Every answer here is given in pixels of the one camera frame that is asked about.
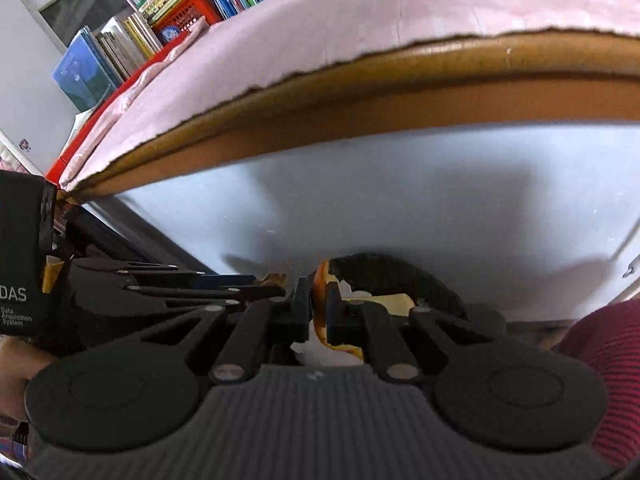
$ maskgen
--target red cloth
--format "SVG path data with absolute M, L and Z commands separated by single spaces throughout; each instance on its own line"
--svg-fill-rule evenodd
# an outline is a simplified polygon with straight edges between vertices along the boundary
M 80 128 L 80 131 L 76 135 L 76 138 L 71 142 L 68 148 L 60 155 L 58 160 L 53 163 L 53 166 L 49 169 L 46 175 L 46 179 L 50 182 L 54 183 L 56 186 L 60 186 L 60 176 L 62 176 L 62 172 L 65 171 L 66 165 L 71 160 L 71 157 L 74 156 L 78 148 L 82 145 L 87 135 L 91 132 L 92 128 L 95 126 L 95 123 L 98 122 L 100 116 L 104 113 L 104 111 L 113 103 L 124 91 L 127 91 L 133 83 L 135 83 L 140 75 L 153 63 L 157 63 L 159 61 L 164 60 L 165 57 L 169 55 L 169 53 L 174 49 L 174 47 L 181 44 L 189 35 L 189 31 L 183 31 L 180 36 L 174 38 L 169 43 L 167 43 L 164 48 L 155 54 L 151 59 L 149 59 L 138 71 L 132 75 L 129 79 L 127 79 L 122 85 L 118 87 L 118 89 L 109 96 L 109 98 L 102 103 L 102 105 L 94 112 L 94 114 L 89 118 L 89 120 Z
M 613 467 L 640 454 L 640 300 L 606 306 L 581 319 L 555 350 L 590 365 L 609 389 L 593 447 Z

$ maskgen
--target black plastic box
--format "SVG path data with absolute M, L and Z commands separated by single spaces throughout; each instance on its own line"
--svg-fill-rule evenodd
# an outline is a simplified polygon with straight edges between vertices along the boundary
M 51 252 L 56 187 L 0 171 L 0 333 L 35 335 L 47 315 L 42 273 Z

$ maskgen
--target white surface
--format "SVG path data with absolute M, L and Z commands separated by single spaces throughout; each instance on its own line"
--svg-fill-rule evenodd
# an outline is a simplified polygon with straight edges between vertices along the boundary
M 640 0 L 266 0 L 211 27 L 162 72 L 65 189 L 178 124 L 293 74 L 452 37 L 550 28 L 640 37 L 639 15 Z
M 71 132 L 72 102 L 51 78 L 62 55 L 31 17 L 21 0 L 0 0 L 0 130 L 46 172 Z
M 362 359 L 347 352 L 332 350 L 323 345 L 314 329 L 314 322 L 309 323 L 309 339 L 303 343 L 293 343 L 291 349 L 296 353 L 298 362 L 309 367 L 320 366 L 359 366 Z
M 38 12 L 38 9 L 36 9 L 33 6 L 33 4 L 31 3 L 31 0 L 20 0 L 20 1 L 24 5 L 24 7 L 27 9 L 27 11 L 29 12 L 33 20 L 36 22 L 36 24 L 42 30 L 44 30 L 44 33 L 49 38 L 49 41 L 53 43 L 53 45 L 56 47 L 56 49 L 59 51 L 60 54 L 64 54 L 66 51 L 65 44 L 62 43 L 59 37 L 57 37 L 56 33 L 49 26 L 49 23 L 47 23 L 47 20 L 45 20 L 42 17 L 42 15 Z
M 630 279 L 640 125 L 362 137 L 174 178 L 120 199 L 217 272 L 311 272 L 382 251 L 509 320 L 581 317 Z

